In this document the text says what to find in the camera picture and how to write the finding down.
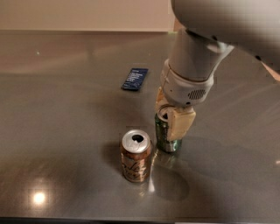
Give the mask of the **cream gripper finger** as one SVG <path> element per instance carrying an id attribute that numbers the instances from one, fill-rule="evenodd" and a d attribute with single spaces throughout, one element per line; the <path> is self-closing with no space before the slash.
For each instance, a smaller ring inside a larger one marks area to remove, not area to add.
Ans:
<path id="1" fill-rule="evenodd" d="M 166 100 L 163 89 L 161 87 L 157 90 L 157 97 L 155 102 L 155 110 L 159 111 L 159 109 L 163 106 L 169 105 L 169 102 Z"/>
<path id="2" fill-rule="evenodd" d="M 169 107 L 167 109 L 168 115 L 168 131 L 167 140 L 174 141 L 182 139 L 186 132 L 193 125 L 196 112 L 193 107 L 175 108 Z"/>

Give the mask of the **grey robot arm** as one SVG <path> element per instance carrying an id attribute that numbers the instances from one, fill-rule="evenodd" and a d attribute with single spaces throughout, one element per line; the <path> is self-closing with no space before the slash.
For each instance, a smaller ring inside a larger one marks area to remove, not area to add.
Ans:
<path id="1" fill-rule="evenodd" d="M 164 62 L 156 110 L 167 110 L 167 139 L 182 138 L 193 106 L 214 84 L 219 64 L 239 47 L 268 69 L 280 71 L 280 0 L 171 0 L 183 25 Z"/>

